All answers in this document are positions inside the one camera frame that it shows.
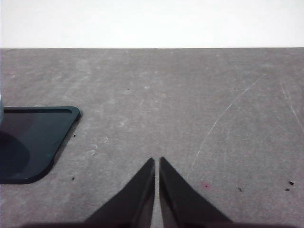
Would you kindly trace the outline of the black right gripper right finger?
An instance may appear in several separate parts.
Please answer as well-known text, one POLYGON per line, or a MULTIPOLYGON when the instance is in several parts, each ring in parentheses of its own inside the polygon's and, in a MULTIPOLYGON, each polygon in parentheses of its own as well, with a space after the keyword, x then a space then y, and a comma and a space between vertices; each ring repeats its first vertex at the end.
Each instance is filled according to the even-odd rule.
POLYGON ((233 223, 199 195, 164 157, 160 158, 159 194, 164 225, 233 223))

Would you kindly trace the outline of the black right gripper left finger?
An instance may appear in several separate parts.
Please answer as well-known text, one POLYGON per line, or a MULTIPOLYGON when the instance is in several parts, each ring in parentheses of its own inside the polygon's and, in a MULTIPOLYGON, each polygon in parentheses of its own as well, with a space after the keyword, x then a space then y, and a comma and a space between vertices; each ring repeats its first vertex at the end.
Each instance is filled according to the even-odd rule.
POLYGON ((150 225, 155 196, 155 161, 150 158, 116 195, 85 223, 92 225, 150 225))

